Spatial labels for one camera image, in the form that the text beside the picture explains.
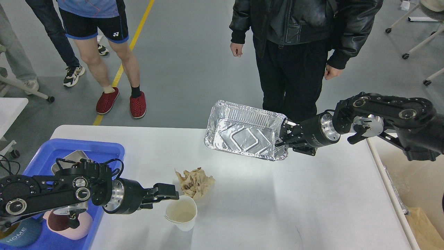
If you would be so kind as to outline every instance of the black robotic arm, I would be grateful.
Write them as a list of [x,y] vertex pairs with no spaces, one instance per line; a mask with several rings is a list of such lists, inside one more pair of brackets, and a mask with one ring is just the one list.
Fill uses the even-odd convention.
[[[9,175],[0,179],[0,229],[48,210],[69,215],[70,227],[79,225],[77,215],[87,210],[91,199],[109,214],[131,214],[139,209],[151,209],[162,200],[178,200],[175,186],[157,183],[143,188],[137,181],[120,177],[120,169],[111,170],[109,163],[81,159],[79,162],[56,160],[60,170],[52,176]],[[62,169],[59,162],[72,163]]]
[[[388,129],[398,137],[389,135]],[[364,92],[303,122],[284,120],[276,146],[288,144],[295,152],[315,155],[317,148],[350,132],[355,133],[348,138],[351,144],[378,136],[402,149],[409,161],[434,161],[444,153],[444,116],[429,100]]]

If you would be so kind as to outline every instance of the paper cup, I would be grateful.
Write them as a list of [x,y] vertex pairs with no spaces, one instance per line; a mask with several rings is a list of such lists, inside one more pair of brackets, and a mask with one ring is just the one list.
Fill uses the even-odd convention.
[[172,201],[165,211],[165,218],[174,223],[180,230],[189,231],[194,227],[197,217],[197,206],[193,198],[181,195]]

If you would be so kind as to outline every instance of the office chair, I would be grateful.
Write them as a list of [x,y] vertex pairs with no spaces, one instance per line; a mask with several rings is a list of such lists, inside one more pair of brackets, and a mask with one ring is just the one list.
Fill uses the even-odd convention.
[[440,26],[439,29],[435,32],[432,32],[427,39],[409,50],[409,52],[403,54],[402,59],[407,59],[411,53],[415,52],[444,31],[444,0],[420,0],[419,4],[416,5],[413,9],[416,9],[418,6],[419,8],[421,8],[422,12],[424,12],[426,16],[439,21]]
[[[438,27],[437,31],[432,32],[430,36],[419,43],[417,46],[409,50],[408,53],[405,53],[402,55],[402,59],[407,59],[411,53],[415,52],[422,46],[424,46],[426,43],[428,43],[430,40],[435,38],[437,35],[441,34],[444,31],[444,0],[420,0],[419,4],[415,5],[413,8],[411,8],[404,16],[402,16],[400,19],[398,19],[394,24],[392,24],[389,28],[385,30],[385,32],[388,34],[392,31],[392,28],[396,26],[401,20],[408,17],[413,11],[415,11],[417,8],[420,8],[422,12],[428,16],[429,18],[436,20],[440,23],[440,26]],[[433,75],[427,77],[423,84],[425,86],[428,86],[432,83],[432,79],[437,77],[438,75],[444,73],[444,69],[439,70],[438,72],[434,73]]]

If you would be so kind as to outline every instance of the man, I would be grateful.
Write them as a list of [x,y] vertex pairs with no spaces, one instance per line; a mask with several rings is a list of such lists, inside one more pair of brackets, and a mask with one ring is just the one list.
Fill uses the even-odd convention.
[[303,121],[316,115],[322,78],[339,76],[359,53],[381,6],[382,0],[236,0],[230,48],[240,57],[251,27],[263,109]]
[[96,105],[97,113],[108,113],[119,95],[117,87],[111,86],[107,66],[97,53],[99,28],[121,59],[128,76],[131,85],[130,112],[134,118],[142,118],[147,105],[145,94],[140,91],[139,63],[127,42],[128,25],[123,0],[59,0],[58,4],[66,36],[74,39],[80,57],[103,87]]
[[[85,68],[80,65],[74,55],[71,44],[65,36],[62,22],[54,8],[54,3],[52,0],[26,0],[26,3],[45,27],[49,39],[67,66],[63,86],[74,86],[79,77],[85,73]],[[99,54],[103,56],[109,53],[108,49],[101,44],[98,45],[98,50]]]
[[2,47],[2,51],[5,50],[6,60],[16,78],[22,81],[27,87],[33,90],[39,90],[37,75],[0,4],[0,46],[1,45],[4,46],[4,48]]

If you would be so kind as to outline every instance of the black pants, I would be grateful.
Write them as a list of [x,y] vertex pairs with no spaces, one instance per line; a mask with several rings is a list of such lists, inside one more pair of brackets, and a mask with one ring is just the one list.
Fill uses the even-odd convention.
[[80,65],[79,60],[74,55],[71,44],[65,36],[65,30],[52,0],[26,0],[26,3],[45,27],[49,39],[51,39],[66,66],[78,67]]
[[267,41],[262,58],[256,54],[262,108],[299,122],[316,115],[328,56],[328,40],[279,47]]

